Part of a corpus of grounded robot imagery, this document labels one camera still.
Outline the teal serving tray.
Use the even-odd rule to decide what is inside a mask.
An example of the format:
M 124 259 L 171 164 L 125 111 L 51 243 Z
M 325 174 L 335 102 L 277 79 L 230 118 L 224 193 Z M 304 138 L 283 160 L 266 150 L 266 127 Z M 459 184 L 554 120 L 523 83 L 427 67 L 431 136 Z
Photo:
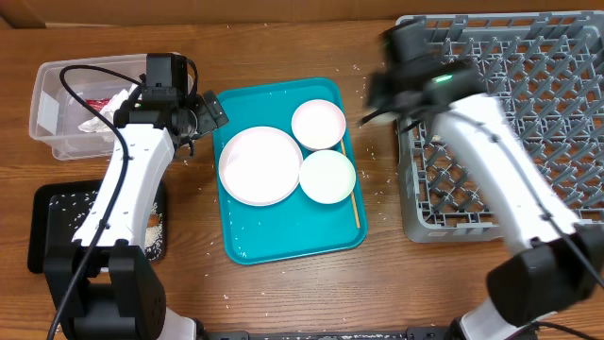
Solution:
M 324 77 L 234 89 L 217 96 L 228 123 L 212 135 L 214 158 L 221 164 L 227 146 L 241 132 L 267 128 L 294 142 L 294 110 L 311 99 L 343 104 L 338 86 Z M 217 185 L 226 254 L 241 265 L 262 264 L 358 246 L 368 232 L 362 190 L 334 204 L 308 197 L 299 185 L 274 204 L 248 205 Z

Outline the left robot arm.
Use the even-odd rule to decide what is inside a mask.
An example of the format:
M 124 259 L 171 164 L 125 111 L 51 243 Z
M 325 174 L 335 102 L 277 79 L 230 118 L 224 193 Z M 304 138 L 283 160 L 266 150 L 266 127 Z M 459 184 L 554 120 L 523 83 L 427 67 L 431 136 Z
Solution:
M 93 115 L 114 134 L 108 170 L 70 244 L 49 247 L 43 274 L 56 312 L 47 338 L 206 339 L 203 324 L 168 308 L 144 254 L 160 181 L 182 146 L 228 122 L 216 94 L 197 91 L 191 59 L 149 54 L 146 71 L 112 118 Z

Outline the red snack wrapper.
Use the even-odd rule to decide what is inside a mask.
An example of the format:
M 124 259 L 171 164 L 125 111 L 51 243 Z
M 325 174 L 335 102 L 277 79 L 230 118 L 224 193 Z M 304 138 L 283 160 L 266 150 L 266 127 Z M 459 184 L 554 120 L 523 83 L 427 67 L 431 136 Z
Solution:
M 94 108 L 96 111 L 101 111 L 103 108 L 105 108 L 107 106 L 107 104 L 110 102 L 109 98 L 104 98 L 104 99 L 87 99 L 86 103 L 91 106 L 92 108 Z

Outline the white rice pile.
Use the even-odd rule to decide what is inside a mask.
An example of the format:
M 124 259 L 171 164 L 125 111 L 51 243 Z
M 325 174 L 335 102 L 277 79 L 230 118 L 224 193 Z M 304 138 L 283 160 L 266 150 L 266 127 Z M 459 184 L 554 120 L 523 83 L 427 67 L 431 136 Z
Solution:
M 46 246 L 69 244 L 76 231 L 82 226 L 97 197 L 96 191 L 52 195 L 47 215 Z M 163 215 L 166 210 L 166 193 L 159 189 L 152 204 L 151 213 L 161 216 L 161 224 L 146 228 L 144 253 L 149 261 L 157 261 L 164 256 L 165 227 Z

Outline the grey dishwasher rack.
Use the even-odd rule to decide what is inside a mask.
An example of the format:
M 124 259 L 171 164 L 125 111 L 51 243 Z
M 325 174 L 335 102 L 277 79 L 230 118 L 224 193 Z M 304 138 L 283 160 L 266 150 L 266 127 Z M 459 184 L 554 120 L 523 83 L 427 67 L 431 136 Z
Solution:
M 499 98 L 561 200 L 603 218 L 603 15 L 599 11 L 422 15 L 444 62 L 470 60 Z M 495 216 L 453 152 L 424 126 L 400 125 L 403 230 L 416 243 L 499 237 Z

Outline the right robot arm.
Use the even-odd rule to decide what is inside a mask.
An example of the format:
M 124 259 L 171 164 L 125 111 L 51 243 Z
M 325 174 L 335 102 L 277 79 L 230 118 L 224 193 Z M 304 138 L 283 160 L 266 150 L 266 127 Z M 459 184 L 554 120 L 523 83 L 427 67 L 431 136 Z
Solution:
M 581 221 L 547 184 L 475 66 L 440 61 L 424 30 L 405 20 L 381 34 L 385 68 L 370 79 L 369 117 L 423 122 L 440 136 L 485 195 L 510 252 L 487 275 L 487 298 L 445 338 L 531 337 L 602 285 L 603 228 Z

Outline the large white plate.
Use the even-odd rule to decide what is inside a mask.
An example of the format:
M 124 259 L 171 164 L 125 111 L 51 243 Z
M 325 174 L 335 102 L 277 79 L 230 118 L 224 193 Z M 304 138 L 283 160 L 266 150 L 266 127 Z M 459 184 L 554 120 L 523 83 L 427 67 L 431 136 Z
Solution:
M 296 189 L 302 161 L 301 149 L 289 134 L 274 127 L 251 127 L 226 143 L 218 161 L 219 179 L 237 201 L 270 206 Z

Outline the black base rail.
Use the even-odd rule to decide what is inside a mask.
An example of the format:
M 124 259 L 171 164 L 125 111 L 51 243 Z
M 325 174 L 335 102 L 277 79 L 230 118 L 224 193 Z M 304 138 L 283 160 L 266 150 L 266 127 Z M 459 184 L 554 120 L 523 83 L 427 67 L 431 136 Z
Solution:
M 204 331 L 206 340 L 443 340 L 448 327 L 411 327 L 404 331 L 319 331 L 250 333 L 247 331 Z

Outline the brown carrot stick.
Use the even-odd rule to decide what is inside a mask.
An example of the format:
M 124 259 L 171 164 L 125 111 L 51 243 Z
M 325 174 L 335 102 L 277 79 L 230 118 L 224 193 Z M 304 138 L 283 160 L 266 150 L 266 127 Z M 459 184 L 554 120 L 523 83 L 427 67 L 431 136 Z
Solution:
M 149 215 L 148 221 L 147 221 L 147 227 L 148 228 L 153 228 L 156 227 L 158 225 L 161 224 L 161 216 L 159 214 L 156 213 L 152 213 Z

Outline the black plastic tray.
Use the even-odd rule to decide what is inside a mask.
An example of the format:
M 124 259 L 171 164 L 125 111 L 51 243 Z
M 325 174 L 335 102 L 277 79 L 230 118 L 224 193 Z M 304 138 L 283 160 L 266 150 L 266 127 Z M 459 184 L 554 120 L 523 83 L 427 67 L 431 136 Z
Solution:
M 47 184 L 34 195 L 27 268 L 41 274 L 50 246 L 68 245 L 81 227 L 97 197 L 101 181 L 85 180 Z M 151 262 L 161 260 L 166 250 L 167 191 L 158 188 L 152 204 L 144 241 L 144 253 Z

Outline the wooden chopstick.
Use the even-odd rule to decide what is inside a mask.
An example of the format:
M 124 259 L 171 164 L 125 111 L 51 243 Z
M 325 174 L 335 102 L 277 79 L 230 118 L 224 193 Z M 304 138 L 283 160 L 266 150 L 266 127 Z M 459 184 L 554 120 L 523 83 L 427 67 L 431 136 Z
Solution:
M 344 139 L 341 139 L 340 141 L 340 147 L 342 150 L 343 155 L 348 159 L 347 153 L 346 153 L 346 148 L 345 148 L 345 144 L 344 144 Z M 353 208 L 353 212 L 354 212 L 354 217 L 355 217 L 355 223 L 356 223 L 356 228 L 359 230 L 361 228 L 361 221 L 360 221 L 360 217 L 359 217 L 359 212 L 358 212 L 358 207 L 357 207 L 357 201 L 356 201 L 356 197 L 355 197 L 355 186 L 356 186 L 356 170 L 354 168 L 354 165 L 352 164 L 352 169 L 353 169 L 353 178 L 352 178 L 352 189 L 351 189 L 351 193 L 350 193 L 350 199 L 351 199 L 351 204 L 352 204 L 352 208 Z

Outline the white bowl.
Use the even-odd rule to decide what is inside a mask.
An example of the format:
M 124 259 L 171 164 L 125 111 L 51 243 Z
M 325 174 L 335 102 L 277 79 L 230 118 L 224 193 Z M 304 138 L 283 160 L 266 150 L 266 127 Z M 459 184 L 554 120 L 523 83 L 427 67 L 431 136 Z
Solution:
M 329 149 L 344 137 L 344 112 L 324 99 L 312 99 L 301 104 L 292 117 L 295 139 L 310 151 Z

